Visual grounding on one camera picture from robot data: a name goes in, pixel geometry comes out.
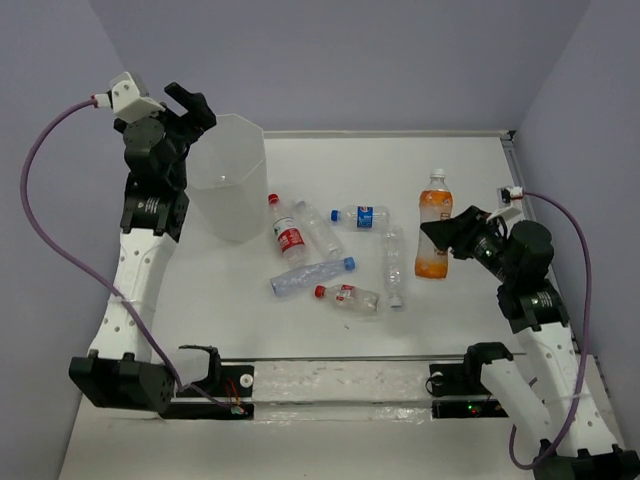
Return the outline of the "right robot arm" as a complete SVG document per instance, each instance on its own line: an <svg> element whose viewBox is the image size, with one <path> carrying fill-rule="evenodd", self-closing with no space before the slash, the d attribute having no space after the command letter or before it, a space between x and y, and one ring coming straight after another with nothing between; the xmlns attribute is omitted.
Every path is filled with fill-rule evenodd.
<svg viewBox="0 0 640 480"><path fill-rule="evenodd" d="M530 220L508 228L500 216L471 206L421 230L437 249L476 260L500 282L499 308L536 382L523 377L499 342L469 347L460 379L470 391L488 390L537 447L528 470L537 479L638 478L638 453L619 445L585 384L586 358L574 348L564 303L548 279L554 248L547 228Z"/></svg>

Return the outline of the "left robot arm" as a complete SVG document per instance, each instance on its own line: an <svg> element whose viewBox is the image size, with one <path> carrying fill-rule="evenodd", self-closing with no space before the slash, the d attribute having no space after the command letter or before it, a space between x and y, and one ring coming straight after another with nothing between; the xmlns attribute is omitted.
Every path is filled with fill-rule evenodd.
<svg viewBox="0 0 640 480"><path fill-rule="evenodd" d="M112 80L98 100L114 113L129 173L110 297L87 354L71 359L69 377L101 408L163 413L179 388L150 326L189 206L186 159L191 146L215 127L216 116L200 93L176 82L165 92L184 114L152 99L128 72Z"/></svg>

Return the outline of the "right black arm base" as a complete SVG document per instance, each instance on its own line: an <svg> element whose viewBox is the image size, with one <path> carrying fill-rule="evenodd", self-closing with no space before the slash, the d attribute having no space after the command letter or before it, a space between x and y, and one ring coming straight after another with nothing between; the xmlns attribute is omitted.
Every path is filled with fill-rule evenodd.
<svg viewBox="0 0 640 480"><path fill-rule="evenodd" d="M507 417L486 388L467 378L462 363L430 364L425 389L436 420Z"/></svg>

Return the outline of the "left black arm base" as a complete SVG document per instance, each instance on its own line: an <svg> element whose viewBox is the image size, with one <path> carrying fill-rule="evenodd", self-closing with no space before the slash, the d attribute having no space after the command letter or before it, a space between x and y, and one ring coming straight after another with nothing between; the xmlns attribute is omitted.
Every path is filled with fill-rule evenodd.
<svg viewBox="0 0 640 480"><path fill-rule="evenodd" d="M220 404L202 397L193 389L180 392L161 414L165 420L252 420L255 368L251 364L225 364L217 382L207 379L197 386Z"/></svg>

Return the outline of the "orange tea bottle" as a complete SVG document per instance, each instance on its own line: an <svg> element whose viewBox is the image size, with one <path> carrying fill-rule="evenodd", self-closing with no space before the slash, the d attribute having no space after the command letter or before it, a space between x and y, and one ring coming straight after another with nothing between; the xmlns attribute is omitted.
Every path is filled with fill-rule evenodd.
<svg viewBox="0 0 640 480"><path fill-rule="evenodd" d="M430 182L419 199L420 223L449 219L453 209L453 196L445 183L443 169L433 169ZM414 273L424 279L445 279L448 274L448 253L436 248L429 237L419 230Z"/></svg>

